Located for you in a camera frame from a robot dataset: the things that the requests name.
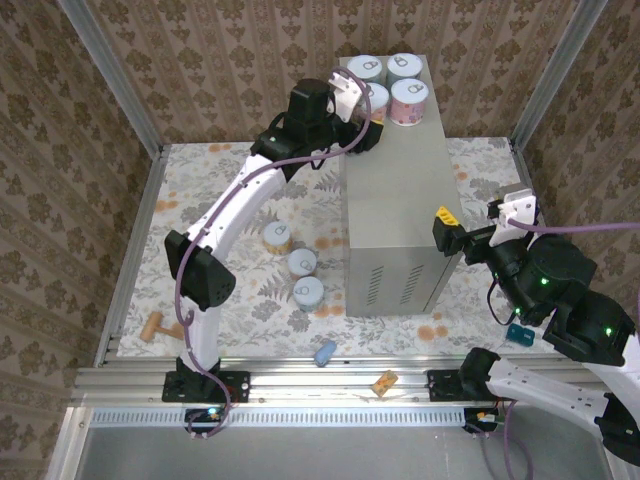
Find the cable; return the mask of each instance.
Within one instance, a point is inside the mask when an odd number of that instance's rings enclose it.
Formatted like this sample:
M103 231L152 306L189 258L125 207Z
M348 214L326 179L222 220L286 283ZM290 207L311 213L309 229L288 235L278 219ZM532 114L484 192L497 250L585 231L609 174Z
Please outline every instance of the cable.
M504 429L502 432L485 432L483 430L481 430L480 428L476 427L475 425L473 425L472 423L467 423L466 426L470 427L471 429L475 430L478 433L484 434L484 435L488 435L490 437L497 437L497 436L501 436L504 439L504 464L505 467L507 469L507 475L509 476L509 480L516 480L515 475L513 474L513 469L511 467L511 459L509 456L509 443L513 442L515 443L520 450L522 450L522 453L524 453L526 462L527 462L527 477L526 480L533 480L533 474L534 474L534 466L533 466L533 457L531 456L531 453L529 452L529 449L527 448L527 446L524 444L524 442L522 440L520 440L519 438L516 438L512 435L509 435L509 420L511 418L511 411L513 410L513 407L515 406L516 401L512 401L509 404L509 407L507 408L507 414L506 414L506 418L504 421ZM489 458L487 456L487 452L484 448L484 443L482 444L482 455L484 457L485 463L487 464L487 469L489 470L489 474L493 477L496 478L496 474L493 471L493 469L491 468L491 464L489 463Z
M476 427L475 425L471 424L471 423L467 423L466 425L467 427L475 430L477 433L481 434L482 436L480 437L480 440L484 440L483 436L489 436L489 437L502 437L503 433L502 432L485 432L484 430L479 429L478 427ZM509 437L509 441L515 443L518 448L520 448L520 450L522 451L522 453L524 454L525 457L525 461L527 462L527 480L533 480L533 457L531 457L531 453L529 452L529 449L527 448L527 446L524 444L524 442L522 440L520 440L517 437L513 437L510 436ZM489 470L489 475L491 475L494 479L497 479L498 476L496 475L495 471L493 470L493 467L491 466L491 463L489 462L489 456L487 455L487 450L484 444L484 441L481 443L482 445L482 456L484 458L484 461L487 465L487 470Z
M491 312L493 319L496 322L498 322L499 325L506 327L513 323L513 320L516 318L516 316L514 313L512 313L511 316L509 317L509 320L507 320L505 323L502 323L500 320L498 320L498 316L493 311L493 307L491 306L491 294L493 293L493 290L496 288L497 284L498 284L498 281L494 278L493 282L491 283L491 286L489 287L489 291L487 292L487 305L489 305L489 311Z
M310 156L307 156L307 157L298 157L298 158L289 158L289 159L286 159L286 160L280 160L278 162L270 163L269 165L264 165L264 166L256 169L255 171L251 172L249 175L247 175L245 178L243 178L229 192L229 194L226 197L224 197L220 201L220 204L214 210L213 214L209 217L209 219L202 226L202 228L200 229L198 234L191 241L191 244L189 245L189 247L187 248L186 252L184 253L184 256L182 257L182 261L180 262L180 266L178 267L178 272L176 274L176 287L175 287L175 292L174 292L175 310L176 310L176 317L178 318L178 322L180 323L180 325L182 325L184 327L184 341L185 341L185 345L186 345L186 348L187 348L187 354L189 355L189 359L191 360L191 363L193 363L193 366L195 367L195 369L200 374L202 374L205 377L213 380L220 388L222 388L222 391L224 392L224 397L225 397L225 406L224 406L224 410L223 410L223 413L222 413L222 415L220 417L220 422L218 423L218 425L216 425L215 428L213 428L211 431L207 432L206 434L200 434L199 436L196 435L197 438L209 438L209 437L212 437L213 435L215 435L216 433L218 433L220 431L220 429L222 428L222 426L223 426L223 424L224 424L224 422L225 422L225 420L227 418L227 415L229 413L229 409L231 408L231 397L230 397L229 391L227 390L227 388L224 385L224 383L222 383L222 381L218 377L213 375L211 372L208 372L207 370L205 370L200 365L200 363L198 362L198 359L193 354L193 351L192 351L192 348L191 348L191 338L189 336L189 327L193 323L194 312L193 312L193 310L189 310L186 317L182 316L182 305L181 305L181 296L180 296L180 291L181 291L181 287L182 287L182 277L184 276L185 267L187 265L187 262L189 261L189 258L191 257L191 254L193 253L193 250L196 248L198 243L200 243L200 240L202 240L207 235L207 233L209 232L209 228L211 227L211 225L213 225L213 222L218 218L218 216L224 210L224 208L231 202L231 200L233 200L233 198L238 194L238 192L240 192L244 188L244 186L248 182L250 182L255 177L261 175L262 173L264 173L264 172L266 172L268 170L284 167L285 165L292 165L294 163L310 163L310 162L315 162L317 160L324 160L324 159L327 159L327 158L337 157L338 155L342 155L343 153L346 153L349 150L351 150L352 148L354 148L360 142L360 140L362 140L364 138L364 136L367 133L367 130L369 128L369 123L371 122L371 100L369 99L369 95L367 95L367 86L362 80L360 80L358 77L356 77L347 68L335 67L332 70L332 73L334 73L334 72L338 73L338 74L344 73L348 77L351 77L351 79L353 79L356 82L356 84L358 85L358 88L360 88L360 90L362 92L362 97L364 98L364 102L366 104L366 116L365 116L365 120L364 120L364 125L363 125L362 130L360 131L360 133L358 133L356 138L349 145L347 145L344 148L340 148L340 149L338 149L338 150L336 150L334 152L323 153L323 154L319 154L319 155L310 155Z
M528 225L510 218L507 223L514 227L521 228L522 230L526 230L527 232L534 233L588 233L604 232L607 230L635 230L640 228L639 222L601 223L598 225L583 225L575 227L541 227L540 225Z
M509 475L510 480L515 480L515 476L513 475L513 470L511 469L511 458L509 456L509 421L511 420L511 412L513 411L513 407L516 406L517 400L514 400L509 404L509 408L507 408L507 414L504 419L504 464L507 467L507 474ZM533 479L533 460L531 459L531 454L524 447L523 450L525 457L527 457L527 466L531 465L531 470L527 468L527 480Z

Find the yellow label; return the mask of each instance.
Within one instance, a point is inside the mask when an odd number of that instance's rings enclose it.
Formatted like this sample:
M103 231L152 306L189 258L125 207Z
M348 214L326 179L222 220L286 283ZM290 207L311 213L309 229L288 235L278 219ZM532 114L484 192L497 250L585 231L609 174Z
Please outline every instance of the yellow label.
M273 255L286 255L291 252L291 246L293 245L293 239L290 238L287 243L283 245L271 245L270 243L262 241L264 246L267 248L267 251Z
M457 227L460 225L460 222L456 220L456 217L449 211L449 209L445 206L442 206L436 212L436 217L442 220L442 223L445 225L449 225L450 227Z

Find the ventilation slot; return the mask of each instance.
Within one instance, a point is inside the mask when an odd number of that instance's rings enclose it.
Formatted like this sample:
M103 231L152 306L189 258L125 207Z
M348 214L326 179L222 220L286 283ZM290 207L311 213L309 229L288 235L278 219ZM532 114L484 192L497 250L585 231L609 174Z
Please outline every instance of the ventilation slot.
M367 290L367 306L373 305L378 300L378 292L380 291L380 283L382 283L382 272L384 266L371 270L369 277L369 289Z
M411 296L413 295L413 291L416 289L416 285L418 285L418 280L420 279L420 275L422 274L422 269L424 265L420 265L414 267L409 272L409 276L407 277L407 283L404 285L404 290L402 291L402 295L400 297L400 305L407 303L411 300Z
M91 428L184 427L183 408L96 408ZM231 410L229 427L459 427L462 407L253 408ZM194 426L205 426L194 422Z

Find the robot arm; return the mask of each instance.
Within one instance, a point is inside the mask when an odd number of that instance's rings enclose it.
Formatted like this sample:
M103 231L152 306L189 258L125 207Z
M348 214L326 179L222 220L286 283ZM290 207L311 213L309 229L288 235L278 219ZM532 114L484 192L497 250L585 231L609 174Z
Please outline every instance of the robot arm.
M372 148L382 126L371 123L362 132L361 122L350 121L361 93L358 83L336 72L329 83L315 79L298 82L291 92L288 110L259 135L251 147L251 155L227 191L187 233L171 231L167 235L165 248L171 274L180 282L177 303L193 312L188 332L191 348L181 354L177 364L178 373L194 378L192 383L202 384L199 374L195 377L192 374L200 371L198 366L208 372L218 368L221 306L236 283L222 262L254 214L302 166L290 163L272 168L273 163L309 156L316 150L329 151L336 142L345 147L358 138L361 140L350 151L359 153ZM180 265L189 251L181 275Z
M459 371L471 398L521 400L559 415L602 439L623 460L640 466L640 343L635 325L613 299L589 290L596 264L570 241L532 234L509 219L533 224L535 197L514 190L489 204L497 225L466 232L445 209L433 233L445 255L459 251L467 264L486 263L513 308L510 319L539 326L552 315L543 339L596 374L612 393L588 390L520 369L474 348Z

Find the blue object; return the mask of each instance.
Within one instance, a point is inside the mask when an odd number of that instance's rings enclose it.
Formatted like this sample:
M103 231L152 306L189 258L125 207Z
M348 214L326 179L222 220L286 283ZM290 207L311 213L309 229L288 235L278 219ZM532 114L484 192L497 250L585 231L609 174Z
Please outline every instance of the blue object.
M334 342L333 340L329 340L316 352L316 354L313 356L313 361L316 362L317 366L324 367L327 363L329 363L329 360L331 359L333 352L336 351L336 348L338 348L336 342Z
M523 347L530 347L533 345L533 339L536 336L536 332L530 328L524 328L520 325L512 323L507 330L507 340L515 342Z

